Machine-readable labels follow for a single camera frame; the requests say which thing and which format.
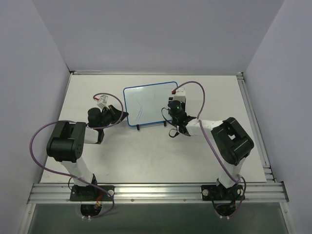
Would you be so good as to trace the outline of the blue framed whiteboard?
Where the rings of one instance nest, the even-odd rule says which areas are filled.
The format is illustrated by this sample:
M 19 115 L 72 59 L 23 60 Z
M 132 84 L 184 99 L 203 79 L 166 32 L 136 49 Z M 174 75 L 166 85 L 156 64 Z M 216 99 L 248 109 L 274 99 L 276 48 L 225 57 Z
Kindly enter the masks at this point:
M 167 109 L 175 81 L 126 87 L 123 90 L 128 125 L 146 125 L 171 120 Z

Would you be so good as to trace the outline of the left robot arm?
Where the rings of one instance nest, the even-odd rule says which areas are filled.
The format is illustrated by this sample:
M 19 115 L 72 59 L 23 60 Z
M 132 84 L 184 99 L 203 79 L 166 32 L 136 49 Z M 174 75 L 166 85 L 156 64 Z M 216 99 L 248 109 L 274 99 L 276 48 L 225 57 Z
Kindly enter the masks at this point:
M 87 168 L 83 158 L 85 144 L 101 144 L 104 129 L 123 121 L 129 114 L 116 109 L 113 105 L 88 110 L 88 122 L 70 123 L 58 121 L 48 140 L 46 151 L 49 157 L 63 165 L 74 177 L 76 193 L 95 192 L 95 175 Z

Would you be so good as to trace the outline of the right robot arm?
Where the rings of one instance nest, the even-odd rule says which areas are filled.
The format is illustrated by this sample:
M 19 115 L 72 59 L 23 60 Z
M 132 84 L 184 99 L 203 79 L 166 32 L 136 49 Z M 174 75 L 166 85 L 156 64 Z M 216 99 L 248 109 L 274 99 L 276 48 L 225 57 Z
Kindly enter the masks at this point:
M 213 154 L 223 169 L 217 182 L 229 189 L 241 180 L 240 170 L 245 158 L 254 148 L 254 142 L 239 122 L 230 117 L 226 120 L 200 120 L 185 112 L 185 101 L 170 97 L 168 113 L 177 134 L 188 137 L 205 137 Z

